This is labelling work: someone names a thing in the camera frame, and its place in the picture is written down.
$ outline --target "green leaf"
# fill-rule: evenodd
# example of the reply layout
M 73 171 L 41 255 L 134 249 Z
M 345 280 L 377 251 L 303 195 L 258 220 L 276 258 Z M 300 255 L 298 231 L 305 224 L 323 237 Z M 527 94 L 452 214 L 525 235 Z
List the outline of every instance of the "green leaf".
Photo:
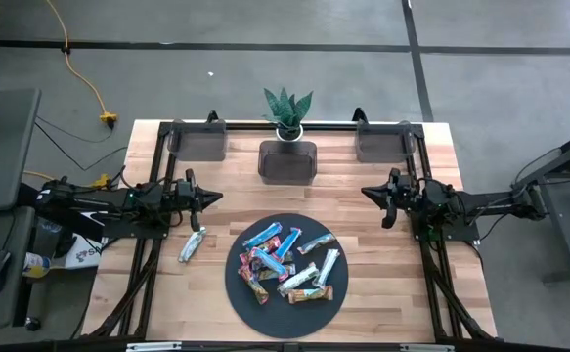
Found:
M 295 94 L 292 94 L 288 98 L 288 104 L 291 105 L 291 107 L 295 110 Z
M 269 90 L 265 88 L 263 88 L 263 90 L 265 91 L 265 98 L 267 98 L 267 104 L 269 104 L 269 108 L 272 110 L 272 114 L 274 116 L 282 114 L 278 98 L 276 98 L 274 93 L 270 92 Z
M 299 117 L 301 121 L 306 113 L 311 108 L 311 101 L 313 100 L 313 92 L 309 93 L 306 97 L 300 99 L 295 105 L 295 114 Z
M 293 123 L 292 120 L 293 116 L 295 115 L 295 111 L 293 111 L 293 107 L 288 102 L 288 94 L 286 93 L 285 88 L 283 88 L 281 91 L 281 100 L 279 106 L 282 109 L 281 122 L 286 126 L 295 127 L 294 125 L 291 125 L 291 123 Z

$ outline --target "red snack bar wrapper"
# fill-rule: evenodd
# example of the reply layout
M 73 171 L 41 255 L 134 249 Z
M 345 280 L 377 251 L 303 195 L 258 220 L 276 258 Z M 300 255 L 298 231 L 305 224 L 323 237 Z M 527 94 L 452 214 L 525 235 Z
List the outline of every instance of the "red snack bar wrapper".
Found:
M 292 289 L 288 292 L 288 302 L 290 304 L 311 299 L 332 300 L 332 286 L 311 289 Z
M 272 250 L 281 246 L 281 239 L 278 236 L 272 237 L 265 242 L 256 246 L 258 249 L 261 249 L 266 252 L 271 252 Z
M 280 246 L 281 246 L 281 239 L 279 239 L 278 237 L 272 237 L 269 240 L 267 240 L 266 242 L 263 242 L 263 243 L 259 244 L 258 246 L 256 246 L 256 248 L 261 249 L 261 250 L 269 253 L 272 250 L 274 250 Z M 242 265 L 247 265 L 247 263 L 250 262 L 249 251 L 246 253 L 239 254 L 239 258 L 241 259 Z
M 256 296 L 256 300 L 259 304 L 265 304 L 269 299 L 269 293 L 267 290 L 263 288 L 261 284 L 258 283 L 256 280 L 256 276 L 252 273 L 249 269 L 249 266 L 243 265 L 238 270 L 239 275 L 245 280 L 247 285 L 254 291 L 254 295 Z

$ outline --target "butcher block tabletop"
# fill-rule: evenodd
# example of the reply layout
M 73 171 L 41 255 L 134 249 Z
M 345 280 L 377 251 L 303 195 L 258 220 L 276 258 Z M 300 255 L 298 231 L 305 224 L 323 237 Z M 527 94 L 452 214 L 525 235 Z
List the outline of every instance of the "butcher block tabletop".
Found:
M 160 122 L 135 121 L 125 159 L 128 183 L 148 181 Z M 422 125 L 432 176 L 460 190 L 450 126 Z M 178 254 L 192 233 L 189 221 L 170 228 L 158 261 L 147 340 L 275 340 L 239 318 L 226 293 L 224 267 L 231 245 L 244 229 L 265 216 L 292 212 L 318 220 L 336 235 L 349 270 L 339 312 L 321 330 L 298 341 L 433 342 L 421 255 L 410 221 L 399 211 L 395 226 L 382 229 L 383 211 L 361 194 L 361 187 L 386 182 L 392 167 L 406 173 L 406 163 L 358 162 L 353 131 L 306 131 L 303 140 L 315 143 L 318 150 L 312 186 L 265 185 L 257 172 L 259 145 L 275 139 L 273 130 L 231 130 L 224 161 L 177 161 L 175 178 L 184 178 L 185 169 L 192 168 L 202 188 L 224 197 L 199 216 L 207 235 L 188 264 L 179 263 Z M 166 154 L 165 149 L 161 176 Z M 121 239 L 104 251 L 82 333 L 97 328 L 125 292 L 135 243 Z M 447 251 L 457 296 L 481 327 L 495 335 L 478 257 L 463 242 L 448 242 Z M 444 327 L 450 331 L 447 305 L 443 298 L 440 302 Z M 138 296 L 133 329 L 140 304 Z

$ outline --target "white snack bar wrapper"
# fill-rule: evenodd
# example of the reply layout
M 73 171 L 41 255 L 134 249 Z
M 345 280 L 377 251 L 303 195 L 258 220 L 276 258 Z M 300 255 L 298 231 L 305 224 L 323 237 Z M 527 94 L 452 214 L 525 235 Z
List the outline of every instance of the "white snack bar wrapper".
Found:
M 336 237 L 333 234 L 328 233 L 325 235 L 321 235 L 321 236 L 317 237 L 316 239 L 299 246 L 297 248 L 297 250 L 299 250 L 300 254 L 304 255 L 304 254 L 310 252 L 311 250 L 313 250 L 313 249 L 315 249 L 321 245 L 330 243 L 334 240 L 336 240 Z
M 179 262 L 186 263 L 189 261 L 189 258 L 191 258 L 191 256 L 194 255 L 194 252 L 196 251 L 199 244 L 202 243 L 202 240 L 204 240 L 204 235 L 206 235 L 205 227 L 201 227 L 199 231 L 191 234 L 189 240 L 187 241 L 187 243 L 185 243 L 185 247 L 178 256 Z
M 332 270 L 332 266 L 336 261 L 336 258 L 339 257 L 341 253 L 339 253 L 338 249 L 329 249 L 326 253 L 326 259 L 324 259 L 324 265 L 322 265 L 322 270 L 320 271 L 320 275 L 313 280 L 313 286 L 324 288 L 326 287 L 326 279 L 328 278 L 328 274 L 330 270 Z
M 309 281 L 318 275 L 320 275 L 319 269 L 317 269 L 315 263 L 311 262 L 311 264 L 308 265 L 308 268 L 302 270 L 294 277 L 289 278 L 284 283 L 278 285 L 278 292 L 282 297 L 285 297 L 290 290 L 302 285 L 302 283 Z

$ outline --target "gray floor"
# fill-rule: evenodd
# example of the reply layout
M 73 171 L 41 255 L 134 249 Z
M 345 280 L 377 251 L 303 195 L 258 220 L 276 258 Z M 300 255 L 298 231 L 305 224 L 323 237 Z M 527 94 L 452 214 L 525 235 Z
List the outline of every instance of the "gray floor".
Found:
M 210 43 L 408 44 L 400 1 L 389 0 L 56 0 L 70 35 L 81 40 Z M 570 47 L 570 0 L 412 0 L 422 45 Z M 0 1 L 0 38 L 60 39 L 42 0 Z M 268 112 L 262 88 L 313 90 L 309 119 L 347 120 L 363 107 L 373 120 L 421 121 L 410 54 L 247 51 L 77 50 L 73 64 L 96 82 L 115 134 L 90 145 L 49 130 L 84 165 L 127 144 L 137 118 L 227 119 Z M 465 188 L 505 189 L 528 161 L 570 138 L 570 57 L 422 58 L 435 121 L 451 124 Z M 39 114 L 70 131 L 107 131 L 87 87 L 58 50 L 0 49 L 0 89 L 39 87 Z M 88 183 L 116 171 L 117 154 L 81 172 L 35 132 L 26 168 Z M 482 230 L 490 219 L 479 221 Z M 482 245 L 499 335 L 570 347 L 570 284 L 543 286 L 567 268 L 549 220 L 506 218 Z M 66 338 L 87 300 L 91 273 L 47 284 L 45 328 L 12 330 L 10 340 Z M 7 336 L 0 333 L 0 342 Z

